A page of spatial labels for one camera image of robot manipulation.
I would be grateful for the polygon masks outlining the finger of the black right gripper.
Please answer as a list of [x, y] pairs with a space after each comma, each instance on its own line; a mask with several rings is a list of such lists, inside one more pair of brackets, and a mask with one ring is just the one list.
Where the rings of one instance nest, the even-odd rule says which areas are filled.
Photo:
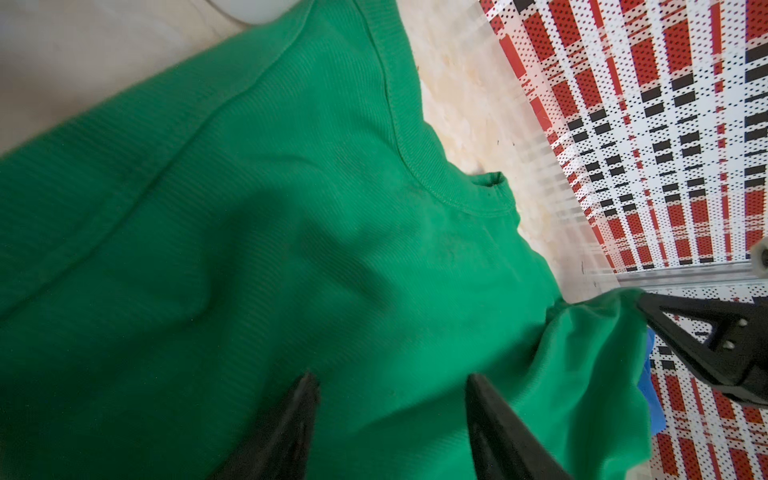
[[767, 406], [767, 299], [754, 303], [644, 293], [647, 324], [694, 376], [741, 406]]

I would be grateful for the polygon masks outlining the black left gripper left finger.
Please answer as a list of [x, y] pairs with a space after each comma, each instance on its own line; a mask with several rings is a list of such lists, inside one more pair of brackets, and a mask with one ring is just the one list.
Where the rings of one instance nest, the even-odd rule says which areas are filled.
[[304, 479], [311, 449], [320, 385], [306, 373], [209, 476], [211, 479]]

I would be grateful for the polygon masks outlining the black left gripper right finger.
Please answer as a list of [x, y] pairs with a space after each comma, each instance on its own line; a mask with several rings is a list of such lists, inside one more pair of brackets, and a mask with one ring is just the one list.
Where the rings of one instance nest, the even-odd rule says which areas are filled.
[[570, 478], [485, 376], [468, 376], [465, 407], [477, 479]]

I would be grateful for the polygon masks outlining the blue tank top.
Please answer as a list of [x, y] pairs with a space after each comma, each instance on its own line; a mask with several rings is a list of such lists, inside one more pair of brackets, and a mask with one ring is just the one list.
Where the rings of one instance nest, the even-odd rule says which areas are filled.
[[655, 345], [655, 332], [648, 328], [646, 330], [646, 348], [643, 370], [638, 381], [638, 389], [643, 394], [649, 408], [650, 431], [655, 436], [666, 428], [666, 419], [664, 411], [659, 400], [658, 394], [653, 384], [651, 354]]

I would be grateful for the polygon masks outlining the green tank top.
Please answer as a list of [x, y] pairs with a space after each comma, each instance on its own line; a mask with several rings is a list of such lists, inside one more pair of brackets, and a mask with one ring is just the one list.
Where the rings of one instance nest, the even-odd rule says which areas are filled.
[[300, 375], [311, 479], [470, 479], [484, 374], [576, 479], [651, 454], [637, 293], [564, 301], [451, 164], [393, 1], [304, 1], [1, 160], [1, 475], [203, 479]]

